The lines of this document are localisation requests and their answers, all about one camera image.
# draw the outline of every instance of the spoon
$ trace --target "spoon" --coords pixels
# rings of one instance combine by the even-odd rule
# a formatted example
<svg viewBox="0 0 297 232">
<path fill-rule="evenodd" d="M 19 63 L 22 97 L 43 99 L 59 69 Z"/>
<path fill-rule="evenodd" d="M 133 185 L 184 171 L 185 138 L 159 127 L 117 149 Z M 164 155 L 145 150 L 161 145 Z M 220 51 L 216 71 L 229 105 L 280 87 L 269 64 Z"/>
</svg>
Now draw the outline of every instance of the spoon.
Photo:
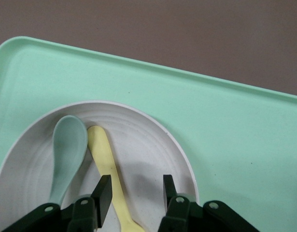
<svg viewBox="0 0 297 232">
<path fill-rule="evenodd" d="M 109 140 L 102 127 L 92 126 L 88 129 L 88 148 L 92 154 L 100 175 L 111 175 L 113 198 L 112 203 L 117 213 L 122 232 L 145 232 L 132 220 L 120 185 L 115 161 Z"/>
<path fill-rule="evenodd" d="M 61 205 L 87 150 L 86 126 L 76 116 L 64 116 L 54 128 L 53 140 L 54 176 L 49 202 Z"/>
</svg>

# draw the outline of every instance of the white plate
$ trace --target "white plate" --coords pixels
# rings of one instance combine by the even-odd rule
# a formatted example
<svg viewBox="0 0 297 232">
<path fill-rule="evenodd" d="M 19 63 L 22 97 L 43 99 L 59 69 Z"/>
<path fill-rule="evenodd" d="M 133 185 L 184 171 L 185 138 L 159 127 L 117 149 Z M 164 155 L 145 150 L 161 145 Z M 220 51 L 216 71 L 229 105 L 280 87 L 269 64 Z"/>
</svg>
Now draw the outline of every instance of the white plate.
<svg viewBox="0 0 297 232">
<path fill-rule="evenodd" d="M 156 232 L 165 215 L 164 174 L 173 175 L 178 192 L 198 200 L 195 176 L 185 153 L 156 120 L 115 102 L 77 102 L 41 117 L 10 149 L 0 170 L 0 231 L 48 201 L 53 175 L 52 134 L 64 115 L 78 116 L 87 128 L 99 125 L 106 130 L 131 216 L 146 232 Z M 79 195 L 91 194 L 99 179 L 87 152 L 62 208 Z M 100 231 L 120 231 L 112 206 Z"/>
</svg>

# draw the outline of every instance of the dish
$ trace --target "dish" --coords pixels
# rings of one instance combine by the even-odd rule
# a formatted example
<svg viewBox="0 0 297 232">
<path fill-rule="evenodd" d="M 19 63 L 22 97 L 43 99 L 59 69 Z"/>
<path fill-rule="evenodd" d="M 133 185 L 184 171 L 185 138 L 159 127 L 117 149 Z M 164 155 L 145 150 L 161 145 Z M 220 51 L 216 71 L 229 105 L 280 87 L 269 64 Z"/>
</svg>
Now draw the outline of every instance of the dish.
<svg viewBox="0 0 297 232">
<path fill-rule="evenodd" d="M 132 218 L 155 232 L 165 215 L 164 174 L 173 175 L 178 192 L 196 196 L 191 165 L 173 136 L 145 113 L 111 101 L 83 101 L 62 106 L 29 126 L 11 147 L 0 169 L 0 231 L 48 202 L 53 175 L 52 134 L 65 115 L 79 117 L 87 128 L 103 127 L 109 137 Z M 78 196 L 91 194 L 100 179 L 87 150 L 62 208 Z M 113 207 L 100 231 L 119 231 Z"/>
</svg>

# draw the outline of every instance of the plastic tray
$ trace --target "plastic tray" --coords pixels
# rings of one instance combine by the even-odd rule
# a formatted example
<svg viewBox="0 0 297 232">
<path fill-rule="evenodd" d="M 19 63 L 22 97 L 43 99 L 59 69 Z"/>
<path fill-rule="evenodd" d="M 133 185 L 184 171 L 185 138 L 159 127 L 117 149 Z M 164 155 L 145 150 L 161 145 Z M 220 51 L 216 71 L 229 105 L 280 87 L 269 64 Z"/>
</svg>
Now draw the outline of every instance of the plastic tray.
<svg viewBox="0 0 297 232">
<path fill-rule="evenodd" d="M 0 166 L 30 123 L 83 100 L 128 104 L 167 127 L 201 204 L 224 201 L 262 232 L 297 232 L 297 96 L 15 37 L 0 46 Z"/>
</svg>

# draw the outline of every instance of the metal screw head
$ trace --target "metal screw head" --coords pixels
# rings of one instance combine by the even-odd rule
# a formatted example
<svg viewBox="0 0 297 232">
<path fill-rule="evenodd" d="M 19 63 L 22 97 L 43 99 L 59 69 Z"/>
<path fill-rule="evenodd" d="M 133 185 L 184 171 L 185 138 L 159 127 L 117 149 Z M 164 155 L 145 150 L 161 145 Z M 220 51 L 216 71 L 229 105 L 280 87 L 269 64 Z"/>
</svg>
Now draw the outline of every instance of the metal screw head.
<svg viewBox="0 0 297 232">
<path fill-rule="evenodd" d="M 211 202 L 211 203 L 209 204 L 209 206 L 210 206 L 210 208 L 212 208 L 212 209 L 218 209 L 218 208 L 219 208 L 219 205 L 218 205 L 217 203 L 215 203 L 215 202 Z"/>
<path fill-rule="evenodd" d="M 183 203 L 184 201 L 185 201 L 185 199 L 183 197 L 176 198 L 176 202 L 178 202 L 178 203 Z"/>
<path fill-rule="evenodd" d="M 50 212 L 50 211 L 52 211 L 53 209 L 54 209 L 54 207 L 49 206 L 49 207 L 46 207 L 46 208 L 44 209 L 44 212 Z"/>
<path fill-rule="evenodd" d="M 81 201 L 81 204 L 87 204 L 88 203 L 88 200 L 82 200 Z"/>
</svg>

